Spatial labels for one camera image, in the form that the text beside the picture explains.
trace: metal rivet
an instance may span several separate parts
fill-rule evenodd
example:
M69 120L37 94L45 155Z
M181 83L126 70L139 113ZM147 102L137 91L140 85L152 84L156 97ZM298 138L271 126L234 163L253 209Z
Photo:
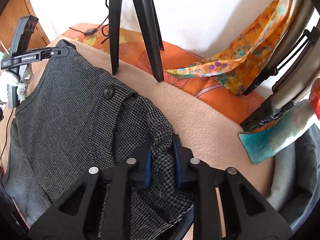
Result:
M199 164L199 163L200 163L200 160L199 160L198 158L192 158L192 159L190 159L190 162L191 162L192 164Z
M97 167L91 167L89 169L89 173L90 174L96 174L99 171L99 169Z
M128 164L135 164L137 162L137 160L135 158L129 158L127 159L127 163Z
M113 86L106 86L105 89L103 90L103 97L105 99L110 99L113 97L113 94L115 93L115 89L113 88Z
M237 171L237 169L236 168L234 168L234 167L229 167L229 168L227 168L227 172L229 173L229 174L236 174L238 171Z

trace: white glove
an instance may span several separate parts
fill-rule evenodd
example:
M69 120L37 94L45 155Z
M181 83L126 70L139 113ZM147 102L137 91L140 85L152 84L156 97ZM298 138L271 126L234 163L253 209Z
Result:
M27 88L33 79L31 64L28 64L23 77L19 80L18 76L10 71L3 71L0 75L0 104L2 110L5 103L9 101L8 86L18 87L17 94L21 101L26 100Z

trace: button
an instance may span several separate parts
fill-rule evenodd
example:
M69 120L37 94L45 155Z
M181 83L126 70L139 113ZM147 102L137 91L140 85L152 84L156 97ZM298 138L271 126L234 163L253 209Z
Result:
M103 97L105 99L110 99L113 97L114 93L115 93L115 89L113 88L113 86L106 86L103 91Z

